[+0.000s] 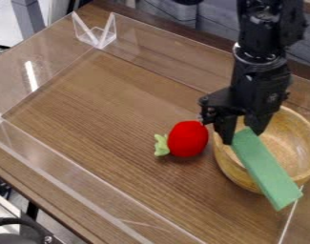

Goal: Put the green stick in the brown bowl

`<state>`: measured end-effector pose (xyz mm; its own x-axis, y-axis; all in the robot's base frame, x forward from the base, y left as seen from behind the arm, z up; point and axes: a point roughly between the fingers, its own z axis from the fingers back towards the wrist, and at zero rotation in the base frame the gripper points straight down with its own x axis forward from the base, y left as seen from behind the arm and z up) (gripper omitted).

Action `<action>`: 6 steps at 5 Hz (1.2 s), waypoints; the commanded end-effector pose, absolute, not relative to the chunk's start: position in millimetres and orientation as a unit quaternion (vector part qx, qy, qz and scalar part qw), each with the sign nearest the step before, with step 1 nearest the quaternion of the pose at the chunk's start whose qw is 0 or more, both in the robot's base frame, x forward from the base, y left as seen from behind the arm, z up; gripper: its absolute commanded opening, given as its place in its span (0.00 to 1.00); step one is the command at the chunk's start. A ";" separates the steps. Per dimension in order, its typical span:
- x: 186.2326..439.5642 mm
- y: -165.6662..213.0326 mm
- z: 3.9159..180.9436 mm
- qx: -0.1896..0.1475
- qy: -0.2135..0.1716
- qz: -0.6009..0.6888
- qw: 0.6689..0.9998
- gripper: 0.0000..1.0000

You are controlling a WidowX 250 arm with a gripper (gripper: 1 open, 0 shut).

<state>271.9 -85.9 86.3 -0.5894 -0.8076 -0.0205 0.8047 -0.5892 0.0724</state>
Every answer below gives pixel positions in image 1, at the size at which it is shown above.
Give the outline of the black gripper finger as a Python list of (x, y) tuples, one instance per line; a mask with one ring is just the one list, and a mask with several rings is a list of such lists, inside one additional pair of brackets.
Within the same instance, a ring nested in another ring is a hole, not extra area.
[(256, 115), (249, 113), (245, 116), (245, 125), (252, 129), (252, 131), (257, 134), (261, 135), (267, 128), (271, 119), (273, 118), (273, 114), (263, 114), (263, 115)]
[(236, 129), (237, 129), (238, 117), (234, 114), (214, 114), (213, 127), (218, 133), (225, 145), (233, 144)]

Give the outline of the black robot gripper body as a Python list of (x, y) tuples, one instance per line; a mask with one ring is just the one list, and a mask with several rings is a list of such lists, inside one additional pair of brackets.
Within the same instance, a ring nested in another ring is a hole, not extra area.
[(247, 116), (276, 114), (288, 99), (292, 72), (287, 62), (252, 63), (236, 61), (232, 83), (200, 99), (201, 120), (214, 122), (214, 114)]

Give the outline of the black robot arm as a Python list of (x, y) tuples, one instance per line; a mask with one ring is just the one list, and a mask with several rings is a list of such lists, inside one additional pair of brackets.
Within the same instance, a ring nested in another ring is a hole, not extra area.
[(288, 48), (308, 28), (304, 0), (238, 0), (238, 19), (232, 83), (200, 98), (202, 123), (213, 125), (226, 145), (234, 141), (238, 118), (264, 133), (289, 98)]

